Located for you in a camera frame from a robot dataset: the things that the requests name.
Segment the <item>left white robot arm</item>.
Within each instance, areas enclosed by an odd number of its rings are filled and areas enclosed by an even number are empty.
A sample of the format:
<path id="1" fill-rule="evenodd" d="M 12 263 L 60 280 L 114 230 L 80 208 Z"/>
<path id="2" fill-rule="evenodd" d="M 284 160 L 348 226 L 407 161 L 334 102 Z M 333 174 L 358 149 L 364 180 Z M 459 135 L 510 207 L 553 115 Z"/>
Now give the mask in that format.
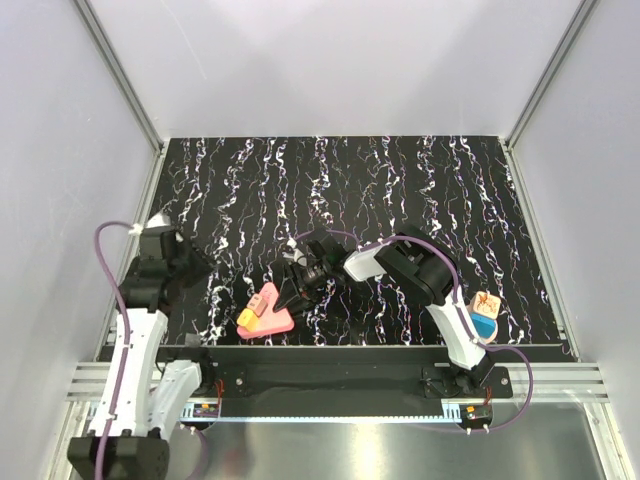
<path id="1" fill-rule="evenodd" d="M 216 372 L 191 351 L 152 376 L 173 307 L 212 264 L 168 217 L 131 225 L 139 250 L 121 282 L 113 282 L 116 340 L 104 390 L 88 431 L 69 443 L 67 458 L 83 479 L 163 479 L 170 438 L 192 396 L 208 394 Z"/>

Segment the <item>yellow plug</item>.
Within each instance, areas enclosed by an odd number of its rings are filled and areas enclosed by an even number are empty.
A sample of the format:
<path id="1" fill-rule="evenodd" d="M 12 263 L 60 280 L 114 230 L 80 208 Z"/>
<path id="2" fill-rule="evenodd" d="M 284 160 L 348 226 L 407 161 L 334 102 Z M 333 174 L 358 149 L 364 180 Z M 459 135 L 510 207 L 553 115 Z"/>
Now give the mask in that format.
<path id="1" fill-rule="evenodd" d="M 247 332 L 253 332 L 258 326 L 259 320 L 260 317 L 253 310 L 245 308 L 237 318 L 237 326 Z"/>

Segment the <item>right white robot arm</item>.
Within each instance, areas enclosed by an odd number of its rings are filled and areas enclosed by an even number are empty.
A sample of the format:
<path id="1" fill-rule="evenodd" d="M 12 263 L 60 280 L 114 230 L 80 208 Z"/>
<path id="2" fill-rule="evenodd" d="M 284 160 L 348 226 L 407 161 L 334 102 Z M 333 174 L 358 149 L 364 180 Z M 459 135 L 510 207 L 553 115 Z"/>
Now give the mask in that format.
<path id="1" fill-rule="evenodd" d="M 387 275 L 401 292 L 426 307 L 443 337 L 450 367 L 441 377 L 446 394 L 476 396 L 489 389 L 495 368 L 494 347 L 481 335 L 464 303 L 457 264 L 451 251 L 410 223 L 376 243 L 348 249 L 337 230 L 317 228 L 300 234 L 306 261 L 285 263 L 274 310 L 296 316 L 319 304 L 327 284 L 362 283 Z"/>

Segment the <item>pink triangular power socket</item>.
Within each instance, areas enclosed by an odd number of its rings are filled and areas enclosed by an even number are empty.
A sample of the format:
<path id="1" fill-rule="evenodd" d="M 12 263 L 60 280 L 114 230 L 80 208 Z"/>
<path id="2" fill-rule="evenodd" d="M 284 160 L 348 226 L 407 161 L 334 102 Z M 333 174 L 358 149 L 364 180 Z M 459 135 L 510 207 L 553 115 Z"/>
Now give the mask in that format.
<path id="1" fill-rule="evenodd" d="M 273 307 L 278 297 L 278 290 L 274 283 L 268 282 L 263 285 L 258 293 L 268 301 L 268 307 L 260 316 L 259 324 L 255 331 L 247 332 L 238 326 L 236 331 L 242 339 L 264 337 L 273 334 L 286 333 L 294 328 L 294 320 L 287 310 L 274 312 Z"/>

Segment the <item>pink plug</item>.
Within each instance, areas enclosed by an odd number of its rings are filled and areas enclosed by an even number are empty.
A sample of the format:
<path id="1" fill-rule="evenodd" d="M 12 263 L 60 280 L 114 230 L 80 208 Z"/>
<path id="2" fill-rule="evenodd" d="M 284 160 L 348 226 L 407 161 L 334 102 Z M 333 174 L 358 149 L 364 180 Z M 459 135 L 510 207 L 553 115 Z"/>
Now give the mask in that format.
<path id="1" fill-rule="evenodd" d="M 247 303 L 247 308 L 258 317 L 265 312 L 267 307 L 268 301 L 260 294 L 254 294 Z"/>

